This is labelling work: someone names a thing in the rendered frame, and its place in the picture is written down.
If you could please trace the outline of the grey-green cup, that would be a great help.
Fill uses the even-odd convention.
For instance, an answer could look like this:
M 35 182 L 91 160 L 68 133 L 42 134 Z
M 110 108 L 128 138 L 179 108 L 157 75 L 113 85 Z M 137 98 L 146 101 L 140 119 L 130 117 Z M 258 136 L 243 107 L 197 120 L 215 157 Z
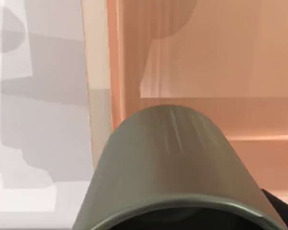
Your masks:
M 143 109 L 109 137 L 72 230 L 288 230 L 204 114 Z

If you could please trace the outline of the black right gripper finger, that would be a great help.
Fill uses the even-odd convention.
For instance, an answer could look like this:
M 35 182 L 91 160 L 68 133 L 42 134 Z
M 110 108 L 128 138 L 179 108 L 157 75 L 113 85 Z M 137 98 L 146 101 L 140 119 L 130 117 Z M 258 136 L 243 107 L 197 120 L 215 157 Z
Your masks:
M 264 189 L 262 192 L 288 227 L 288 204 Z

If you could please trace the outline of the shallow salmon-coloured box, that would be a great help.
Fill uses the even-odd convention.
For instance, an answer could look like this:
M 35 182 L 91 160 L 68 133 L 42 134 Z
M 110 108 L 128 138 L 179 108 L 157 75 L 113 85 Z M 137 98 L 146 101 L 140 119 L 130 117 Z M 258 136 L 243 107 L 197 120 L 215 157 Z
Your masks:
M 81 0 L 93 165 L 157 104 L 210 117 L 257 183 L 288 198 L 288 0 Z

